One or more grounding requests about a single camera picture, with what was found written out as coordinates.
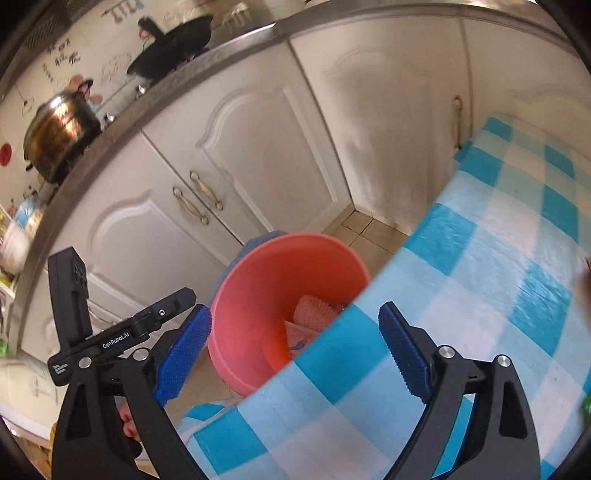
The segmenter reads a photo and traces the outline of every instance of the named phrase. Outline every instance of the black wok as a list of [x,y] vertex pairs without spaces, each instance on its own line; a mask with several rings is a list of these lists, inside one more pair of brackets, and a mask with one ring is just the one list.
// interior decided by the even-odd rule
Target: black wok
[[132,62],[128,75],[160,80],[178,66],[201,52],[212,37],[212,15],[203,15],[173,28],[164,34],[154,20],[142,17],[138,25],[150,32],[155,41]]

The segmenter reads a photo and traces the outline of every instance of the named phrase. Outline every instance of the kitchen wall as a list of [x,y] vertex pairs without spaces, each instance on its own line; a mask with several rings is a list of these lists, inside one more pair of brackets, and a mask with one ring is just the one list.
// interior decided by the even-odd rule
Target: kitchen wall
[[[163,31],[175,26],[174,13],[194,3],[214,15],[217,27],[240,0],[105,0],[49,46],[17,80],[0,103],[0,146],[12,148],[10,162],[0,167],[0,204],[18,205],[28,187],[39,185],[37,172],[25,171],[22,142],[39,106],[75,77],[91,77],[90,103],[101,118],[118,114],[135,97],[140,79],[127,67],[152,39],[140,34],[138,19],[151,16]],[[303,0],[244,0],[260,20],[276,20],[304,8]]]

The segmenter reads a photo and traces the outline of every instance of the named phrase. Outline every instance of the pink plastic bucket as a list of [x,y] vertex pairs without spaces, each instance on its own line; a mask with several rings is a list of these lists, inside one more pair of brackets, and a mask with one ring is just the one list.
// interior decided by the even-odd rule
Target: pink plastic bucket
[[250,395],[290,360],[283,321],[304,295],[348,304],[370,280],[357,253],[331,236],[291,233],[255,248],[213,301],[207,345],[217,372]]

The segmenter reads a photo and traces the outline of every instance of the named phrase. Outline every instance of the red round sticker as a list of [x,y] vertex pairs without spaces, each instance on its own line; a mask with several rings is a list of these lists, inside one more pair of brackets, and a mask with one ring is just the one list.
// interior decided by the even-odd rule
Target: red round sticker
[[5,143],[0,147],[0,165],[6,167],[12,158],[12,147],[10,143]]

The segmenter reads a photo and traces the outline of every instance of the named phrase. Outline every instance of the stainless steel pot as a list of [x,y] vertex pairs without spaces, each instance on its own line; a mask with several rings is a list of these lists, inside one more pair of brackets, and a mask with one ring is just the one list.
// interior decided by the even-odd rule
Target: stainless steel pot
[[76,158],[100,134],[100,122],[84,99],[92,83],[87,79],[75,92],[55,95],[39,107],[27,129],[25,160],[49,183],[61,183]]

